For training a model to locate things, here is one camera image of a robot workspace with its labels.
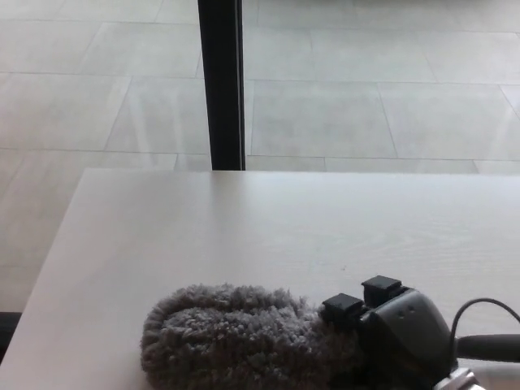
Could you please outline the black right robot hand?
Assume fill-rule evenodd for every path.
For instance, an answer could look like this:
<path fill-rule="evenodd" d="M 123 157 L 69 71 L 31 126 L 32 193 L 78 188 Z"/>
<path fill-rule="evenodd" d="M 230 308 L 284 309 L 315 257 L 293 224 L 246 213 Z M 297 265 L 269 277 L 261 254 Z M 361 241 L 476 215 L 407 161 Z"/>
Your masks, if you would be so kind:
<path fill-rule="evenodd" d="M 320 316 L 338 332 L 356 332 L 378 373 L 409 389 L 432 389 L 458 368 L 451 331 L 430 298 L 382 275 L 362 286 L 362 299 L 339 293 L 323 302 Z"/>

